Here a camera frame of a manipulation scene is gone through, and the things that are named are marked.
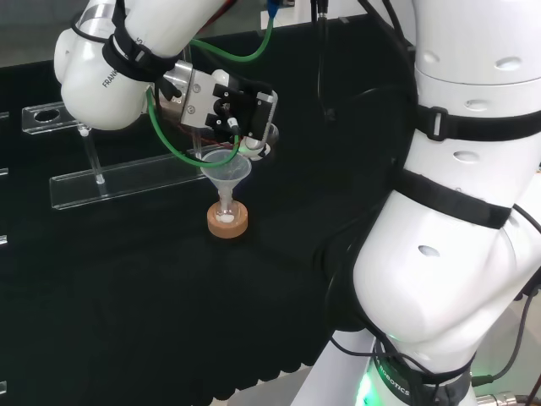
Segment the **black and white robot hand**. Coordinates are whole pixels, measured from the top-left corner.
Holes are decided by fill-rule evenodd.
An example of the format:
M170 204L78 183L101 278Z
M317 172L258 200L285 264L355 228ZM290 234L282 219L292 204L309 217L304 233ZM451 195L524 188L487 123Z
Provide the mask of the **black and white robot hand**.
M279 129L272 123L265 140L245 137L241 141L238 153L252 162L263 160L271 154L279 138Z

